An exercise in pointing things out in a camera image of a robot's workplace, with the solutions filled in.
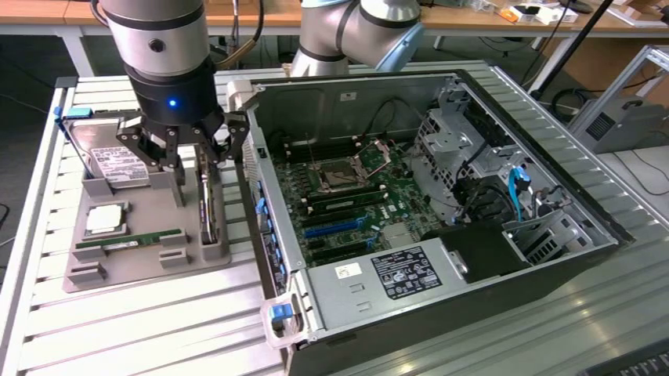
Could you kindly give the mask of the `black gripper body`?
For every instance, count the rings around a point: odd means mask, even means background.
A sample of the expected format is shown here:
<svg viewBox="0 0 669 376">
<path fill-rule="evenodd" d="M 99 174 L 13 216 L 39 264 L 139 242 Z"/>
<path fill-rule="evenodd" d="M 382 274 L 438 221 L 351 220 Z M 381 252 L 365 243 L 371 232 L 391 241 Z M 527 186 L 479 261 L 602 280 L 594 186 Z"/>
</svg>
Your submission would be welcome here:
<svg viewBox="0 0 669 376">
<path fill-rule="evenodd" d="M 191 135 L 194 129 L 211 136 L 224 123 L 214 82 L 214 62 L 207 58 L 190 72 L 176 76 L 142 74 L 124 66 L 148 131 L 163 136 L 170 127 L 179 135 Z"/>
</svg>

